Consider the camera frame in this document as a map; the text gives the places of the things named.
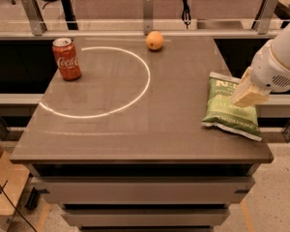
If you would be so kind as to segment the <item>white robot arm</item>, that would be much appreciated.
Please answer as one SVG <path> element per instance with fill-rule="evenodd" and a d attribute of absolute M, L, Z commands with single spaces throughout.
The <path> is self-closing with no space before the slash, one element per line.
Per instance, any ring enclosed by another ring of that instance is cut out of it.
<path fill-rule="evenodd" d="M 266 102 L 269 95 L 290 90 L 290 23 L 254 55 L 231 97 L 239 107 Z"/>

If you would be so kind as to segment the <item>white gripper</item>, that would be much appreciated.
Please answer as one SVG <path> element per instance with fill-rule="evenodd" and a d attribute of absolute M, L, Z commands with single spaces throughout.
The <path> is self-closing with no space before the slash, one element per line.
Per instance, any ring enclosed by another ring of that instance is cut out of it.
<path fill-rule="evenodd" d="M 271 92 L 290 90 L 290 43 L 267 41 L 253 57 L 231 96 L 233 105 L 248 107 L 266 102 Z"/>

